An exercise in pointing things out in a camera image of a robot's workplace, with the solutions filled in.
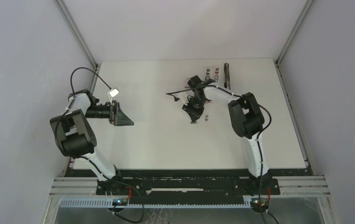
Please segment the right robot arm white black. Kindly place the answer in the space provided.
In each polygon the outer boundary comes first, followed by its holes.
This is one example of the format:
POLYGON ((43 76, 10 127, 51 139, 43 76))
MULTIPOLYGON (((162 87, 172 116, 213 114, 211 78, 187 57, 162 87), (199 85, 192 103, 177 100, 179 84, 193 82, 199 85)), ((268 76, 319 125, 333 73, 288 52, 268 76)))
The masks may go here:
POLYGON ((267 175, 269 166, 262 149, 265 119, 254 94, 248 92, 237 95, 218 86, 212 79, 202 81, 198 76, 191 77, 188 86, 193 95, 188 96, 182 109, 189 115, 191 122, 195 123, 202 116, 207 101, 222 102, 228 108, 231 126, 235 134, 242 138, 248 153, 249 173, 255 177, 249 181, 250 190, 262 194, 268 188, 268 182, 263 176, 267 175))

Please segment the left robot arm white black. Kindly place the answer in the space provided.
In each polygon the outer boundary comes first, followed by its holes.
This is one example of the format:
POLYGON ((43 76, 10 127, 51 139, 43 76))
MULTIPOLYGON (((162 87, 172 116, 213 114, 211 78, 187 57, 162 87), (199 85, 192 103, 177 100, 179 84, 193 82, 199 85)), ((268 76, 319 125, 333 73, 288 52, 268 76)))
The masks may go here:
POLYGON ((121 109, 119 102, 99 103, 88 89, 68 96, 65 112, 50 119, 57 148, 63 156, 83 161, 113 194, 121 194, 126 187, 123 179, 116 177, 118 169, 108 162, 97 148, 95 133, 88 119, 107 119, 113 126, 133 126, 135 123, 121 109))

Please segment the pink and white stapler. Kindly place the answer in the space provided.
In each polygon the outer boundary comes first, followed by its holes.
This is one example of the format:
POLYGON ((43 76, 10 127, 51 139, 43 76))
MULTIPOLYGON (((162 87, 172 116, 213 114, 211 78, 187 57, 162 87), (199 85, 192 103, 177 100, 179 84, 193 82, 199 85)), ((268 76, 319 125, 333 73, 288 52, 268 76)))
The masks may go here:
POLYGON ((219 67, 215 68, 214 80, 215 80, 215 82, 218 82, 218 80, 219 80, 219 67))

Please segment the grey small stapler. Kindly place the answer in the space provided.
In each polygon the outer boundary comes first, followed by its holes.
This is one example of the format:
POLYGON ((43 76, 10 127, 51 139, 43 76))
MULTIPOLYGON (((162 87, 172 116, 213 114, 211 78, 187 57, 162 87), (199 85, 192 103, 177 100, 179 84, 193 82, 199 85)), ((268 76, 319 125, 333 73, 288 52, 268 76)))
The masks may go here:
POLYGON ((205 76, 205 80, 209 80, 210 79, 210 68, 206 69, 206 76, 205 76))

